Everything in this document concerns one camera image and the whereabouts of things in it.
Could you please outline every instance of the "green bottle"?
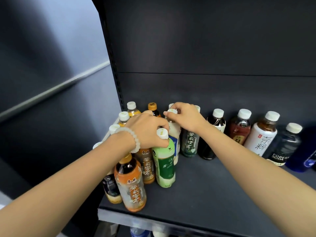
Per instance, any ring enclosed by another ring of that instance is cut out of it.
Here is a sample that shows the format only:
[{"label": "green bottle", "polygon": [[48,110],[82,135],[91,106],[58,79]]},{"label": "green bottle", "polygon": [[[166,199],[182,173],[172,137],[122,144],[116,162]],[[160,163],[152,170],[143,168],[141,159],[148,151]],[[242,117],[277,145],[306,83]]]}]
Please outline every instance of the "green bottle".
[{"label": "green bottle", "polygon": [[152,152],[156,165],[156,179],[161,187],[169,188],[176,180],[176,173],[174,171],[173,157],[174,157],[174,142],[168,136],[168,131],[165,128],[159,128],[157,135],[161,139],[169,139],[167,148],[153,147]]}]

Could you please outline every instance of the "forearm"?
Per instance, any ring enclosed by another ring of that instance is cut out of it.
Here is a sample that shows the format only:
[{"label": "forearm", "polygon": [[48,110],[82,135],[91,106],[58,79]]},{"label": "forearm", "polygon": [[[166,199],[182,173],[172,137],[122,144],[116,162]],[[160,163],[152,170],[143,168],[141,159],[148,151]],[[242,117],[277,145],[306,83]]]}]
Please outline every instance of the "forearm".
[{"label": "forearm", "polygon": [[129,133],[112,135],[32,188],[0,211],[0,236],[55,237],[111,168],[134,147]]},{"label": "forearm", "polygon": [[209,123],[199,135],[247,195],[287,236],[314,236],[316,191]]}]

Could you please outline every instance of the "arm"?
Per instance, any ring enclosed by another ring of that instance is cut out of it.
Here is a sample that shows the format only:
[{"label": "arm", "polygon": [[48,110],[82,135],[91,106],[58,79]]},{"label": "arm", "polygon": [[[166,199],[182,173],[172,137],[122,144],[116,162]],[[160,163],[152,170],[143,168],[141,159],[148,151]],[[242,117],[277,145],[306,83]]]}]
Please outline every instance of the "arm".
[{"label": "arm", "polygon": [[[168,140],[160,139],[156,131],[168,123],[150,112],[134,116],[126,127],[136,133],[141,148],[167,147]],[[0,210],[0,236],[55,237],[111,168],[134,148],[128,132],[110,136]]]},{"label": "arm", "polygon": [[283,233],[287,236],[315,236],[314,189],[218,131],[195,106],[178,102],[172,108],[180,109],[181,114],[164,114],[200,135],[247,195]]}]

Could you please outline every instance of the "person's right arm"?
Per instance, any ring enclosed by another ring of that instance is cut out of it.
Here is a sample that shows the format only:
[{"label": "person's right arm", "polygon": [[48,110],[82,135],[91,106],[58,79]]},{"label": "person's right arm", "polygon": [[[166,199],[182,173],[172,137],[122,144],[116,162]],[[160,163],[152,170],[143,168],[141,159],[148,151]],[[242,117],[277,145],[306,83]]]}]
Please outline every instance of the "person's right arm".
[{"label": "person's right arm", "polygon": [[177,102],[164,112],[201,136],[253,202],[287,236],[316,236],[316,191],[209,124],[194,105]]}]

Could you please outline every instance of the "dark blue bottle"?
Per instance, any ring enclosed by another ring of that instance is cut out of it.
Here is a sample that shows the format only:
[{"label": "dark blue bottle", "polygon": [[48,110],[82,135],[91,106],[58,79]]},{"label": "dark blue bottle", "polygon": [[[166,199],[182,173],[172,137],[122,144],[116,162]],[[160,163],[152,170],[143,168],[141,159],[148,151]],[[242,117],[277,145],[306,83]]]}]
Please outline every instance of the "dark blue bottle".
[{"label": "dark blue bottle", "polygon": [[302,135],[302,144],[286,162],[296,172],[305,172],[316,162],[316,128],[310,128]]}]

